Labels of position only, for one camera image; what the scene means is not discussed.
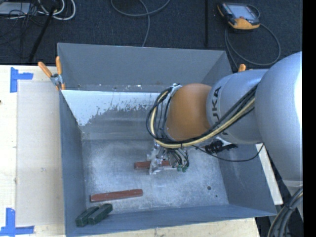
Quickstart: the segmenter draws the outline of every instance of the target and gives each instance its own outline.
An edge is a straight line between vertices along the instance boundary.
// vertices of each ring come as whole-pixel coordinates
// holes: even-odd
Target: bin floor
[[[112,213],[228,204],[218,160],[199,150],[189,150],[186,172],[162,170],[149,175],[135,170],[146,161],[153,140],[83,140],[86,206],[109,202]],[[143,196],[91,203],[92,194],[143,189]]]

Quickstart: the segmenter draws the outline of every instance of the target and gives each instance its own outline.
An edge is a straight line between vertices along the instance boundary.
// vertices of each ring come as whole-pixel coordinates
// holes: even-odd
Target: brown stick
[[[142,189],[126,190],[119,192],[108,192],[90,195],[90,202],[101,202],[123,198],[141,197],[143,195]]]
[[[163,160],[162,166],[170,167],[169,161]],[[150,161],[138,161],[134,163],[134,169],[149,169],[149,167],[150,167]]]

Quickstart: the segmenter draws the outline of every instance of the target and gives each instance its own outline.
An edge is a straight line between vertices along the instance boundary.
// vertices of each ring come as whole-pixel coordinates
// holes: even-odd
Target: wooden stick
[[[90,202],[101,202],[123,198],[141,197],[143,195],[142,189],[126,190],[119,192],[108,192],[90,195]]]

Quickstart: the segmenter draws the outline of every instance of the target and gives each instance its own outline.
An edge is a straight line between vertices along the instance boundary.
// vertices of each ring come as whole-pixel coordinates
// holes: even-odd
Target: yellow cable
[[[165,92],[159,99],[158,101],[165,95],[167,94],[167,92]],[[228,126],[230,126],[231,124],[233,124],[238,118],[240,118],[250,107],[252,107],[252,105],[254,104],[255,102],[255,98],[251,99],[251,101],[246,105],[244,106],[235,116],[233,116],[230,120],[228,120],[226,123],[224,123],[221,127],[217,128],[216,130],[214,130],[213,132],[205,135],[204,137],[200,138],[200,139],[197,139],[197,140],[194,140],[194,141],[191,141],[191,142],[187,142],[187,143],[179,143],[179,144],[167,144],[167,143],[163,143],[161,142],[160,140],[158,139],[155,139],[155,141],[165,147],[165,148],[181,148],[181,147],[188,147],[188,146],[192,146],[194,144],[198,144],[200,142],[203,142],[211,137],[214,137],[215,135],[219,134],[220,132],[222,132],[223,130],[225,130]],[[157,107],[155,107],[153,109],[153,113],[152,113],[152,116],[151,116],[151,122],[150,122],[150,130],[152,132],[153,135],[156,135],[155,134],[155,131],[154,131],[154,116],[156,114],[156,111],[157,111]]]

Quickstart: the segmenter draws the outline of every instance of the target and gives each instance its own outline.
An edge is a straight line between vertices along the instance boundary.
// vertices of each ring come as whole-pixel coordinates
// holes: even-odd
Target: blue tape
[[[31,80],[33,78],[32,73],[21,73],[19,70],[11,67],[11,82],[10,82],[10,92],[18,91],[18,80]]]
[[[26,235],[34,232],[34,226],[30,227],[15,227],[15,210],[6,209],[5,227],[1,227],[0,236],[15,237],[15,235]]]

